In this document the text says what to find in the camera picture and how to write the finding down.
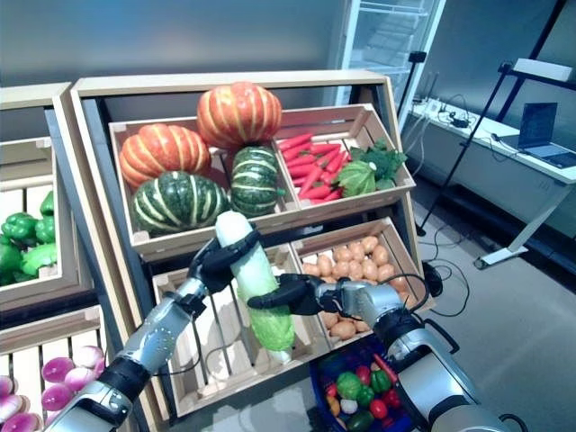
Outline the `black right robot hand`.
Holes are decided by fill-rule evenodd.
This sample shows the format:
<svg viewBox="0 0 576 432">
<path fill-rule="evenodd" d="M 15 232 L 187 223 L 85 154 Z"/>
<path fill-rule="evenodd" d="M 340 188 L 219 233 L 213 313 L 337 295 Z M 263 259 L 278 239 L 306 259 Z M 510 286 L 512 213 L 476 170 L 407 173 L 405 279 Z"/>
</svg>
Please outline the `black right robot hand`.
<svg viewBox="0 0 576 432">
<path fill-rule="evenodd" d="M 332 300 L 321 301 L 317 289 L 324 283 L 322 279 L 308 274 L 280 274 L 275 280 L 277 288 L 267 294 L 253 296 L 247 306 L 255 310 L 271 310 L 287 307 L 292 315 L 311 316 L 326 312 L 337 312 Z"/>
</svg>

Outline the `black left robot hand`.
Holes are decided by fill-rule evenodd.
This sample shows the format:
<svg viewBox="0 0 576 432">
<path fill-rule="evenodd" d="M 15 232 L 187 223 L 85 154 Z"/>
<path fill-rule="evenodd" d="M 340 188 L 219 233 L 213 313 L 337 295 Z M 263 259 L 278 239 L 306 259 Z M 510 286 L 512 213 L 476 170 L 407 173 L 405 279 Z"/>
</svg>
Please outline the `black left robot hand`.
<svg viewBox="0 0 576 432">
<path fill-rule="evenodd" d="M 222 291 L 233 278 L 231 266 L 247 257 L 260 238 L 260 233 L 252 230 L 226 247 L 217 238 L 211 239 L 194 256 L 188 267 L 187 278 L 202 282 L 209 293 Z"/>
</svg>

